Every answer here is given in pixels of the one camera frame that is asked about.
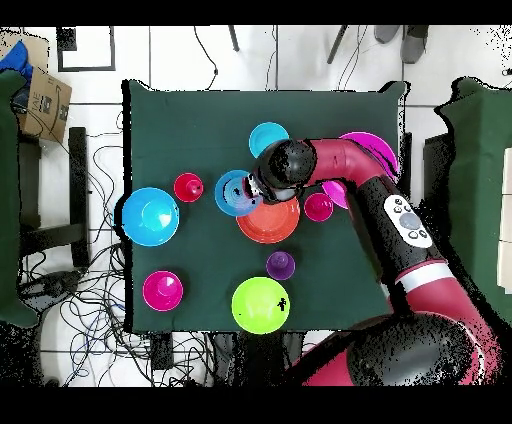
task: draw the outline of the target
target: black chair leg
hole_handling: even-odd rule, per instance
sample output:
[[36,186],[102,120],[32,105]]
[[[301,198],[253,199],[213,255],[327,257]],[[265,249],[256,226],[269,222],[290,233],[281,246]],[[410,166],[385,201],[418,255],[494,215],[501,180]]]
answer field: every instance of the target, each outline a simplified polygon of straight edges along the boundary
[[336,36],[336,40],[334,40],[334,44],[332,45],[331,53],[329,54],[329,58],[327,59],[327,64],[331,64],[334,60],[334,56],[336,56],[336,52],[338,51],[338,47],[340,46],[341,39],[345,35],[345,31],[347,30],[348,25],[342,25],[340,30],[338,31],[338,35]]
[[231,35],[231,41],[233,42],[233,50],[235,52],[240,51],[240,47],[238,47],[238,40],[236,39],[235,26],[228,25],[229,34]]

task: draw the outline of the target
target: dark green tablecloth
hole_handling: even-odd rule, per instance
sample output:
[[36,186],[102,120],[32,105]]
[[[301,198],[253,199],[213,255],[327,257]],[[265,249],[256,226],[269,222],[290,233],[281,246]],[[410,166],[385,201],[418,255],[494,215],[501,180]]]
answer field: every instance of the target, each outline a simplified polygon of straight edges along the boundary
[[439,108],[455,140],[450,167],[450,242],[487,302],[512,324],[512,296],[497,285],[503,156],[512,147],[512,93],[473,78]]
[[[266,259],[277,249],[297,262],[294,276],[283,283],[291,304],[284,330],[344,329],[389,312],[346,210],[336,208],[324,223],[302,214],[288,239],[261,245],[217,208],[213,189],[226,171],[250,170],[249,134],[266,121],[280,123],[298,139],[368,131],[397,153],[404,83],[382,93],[158,92],[135,81],[129,87],[133,190],[153,186],[174,196],[175,178],[187,171],[205,186],[197,202],[178,201],[180,225],[169,242],[133,246],[132,331],[239,330],[231,296],[245,279],[266,275]],[[156,270],[173,271],[184,283],[185,295],[174,311],[156,312],[144,303],[144,279]]]
[[18,123],[11,97],[25,82],[19,72],[0,71],[0,320],[32,327],[39,317],[19,300],[16,290],[20,278],[20,193]]

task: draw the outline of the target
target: pink bowl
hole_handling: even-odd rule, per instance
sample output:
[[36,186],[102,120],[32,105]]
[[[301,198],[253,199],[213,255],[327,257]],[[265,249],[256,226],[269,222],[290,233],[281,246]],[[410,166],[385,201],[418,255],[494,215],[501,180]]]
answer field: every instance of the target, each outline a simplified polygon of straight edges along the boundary
[[313,193],[304,202],[306,216],[315,222],[325,221],[332,215],[332,200],[325,193]]
[[148,306],[155,311],[170,311],[180,303],[183,285],[172,272],[156,271],[144,281],[142,296]]
[[[396,182],[393,171],[398,173],[399,166],[396,156],[389,144],[382,138],[367,132],[351,132],[343,134],[340,138],[354,140],[356,143],[366,147],[370,152],[375,153],[375,157],[379,159],[379,153],[385,160],[379,159],[382,167],[386,170],[389,177]],[[322,188],[332,201],[343,209],[348,209],[347,199],[345,197],[345,186],[337,181],[327,181],[322,183]]]

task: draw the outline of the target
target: pink plate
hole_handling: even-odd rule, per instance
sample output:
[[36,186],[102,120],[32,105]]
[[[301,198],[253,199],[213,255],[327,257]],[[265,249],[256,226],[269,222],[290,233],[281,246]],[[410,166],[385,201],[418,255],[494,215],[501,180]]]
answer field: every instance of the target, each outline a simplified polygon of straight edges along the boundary
[[[396,182],[396,176],[393,175],[393,171],[398,174],[398,161],[393,150],[389,147],[389,144],[382,138],[367,132],[351,132],[343,134],[340,138],[354,140],[356,143],[370,150],[370,152],[379,159],[379,162],[386,170],[389,177]],[[343,209],[348,209],[347,199],[345,197],[345,186],[342,183],[337,181],[327,181],[322,183],[322,188],[336,205]]]

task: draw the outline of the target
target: light blue cup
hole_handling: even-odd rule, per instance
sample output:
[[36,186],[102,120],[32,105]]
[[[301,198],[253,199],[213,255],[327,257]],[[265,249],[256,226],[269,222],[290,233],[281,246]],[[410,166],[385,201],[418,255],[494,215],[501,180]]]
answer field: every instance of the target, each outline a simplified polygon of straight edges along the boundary
[[160,246],[169,241],[180,221],[178,205],[165,191],[145,187],[134,191],[123,205],[123,230],[134,243]]

